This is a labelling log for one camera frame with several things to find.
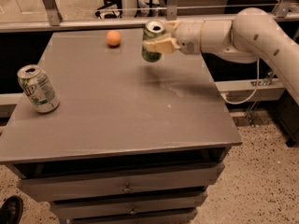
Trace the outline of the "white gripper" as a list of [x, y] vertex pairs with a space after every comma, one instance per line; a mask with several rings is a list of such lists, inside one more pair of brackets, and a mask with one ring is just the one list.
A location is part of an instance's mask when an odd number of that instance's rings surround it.
[[173, 53], [179, 49], [188, 55], [198, 55], [201, 53], [201, 22], [166, 21], [165, 30], [168, 33], [175, 32], [175, 38], [154, 38], [145, 40], [143, 47], [149, 52]]

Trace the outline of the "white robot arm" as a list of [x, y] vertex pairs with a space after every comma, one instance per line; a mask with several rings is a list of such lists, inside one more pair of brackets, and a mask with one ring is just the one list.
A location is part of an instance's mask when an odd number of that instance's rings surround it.
[[163, 35], [143, 42], [149, 52], [214, 54], [225, 61], [263, 60], [299, 104], [299, 44], [266, 12], [250, 7], [232, 20], [179, 20], [162, 24]]

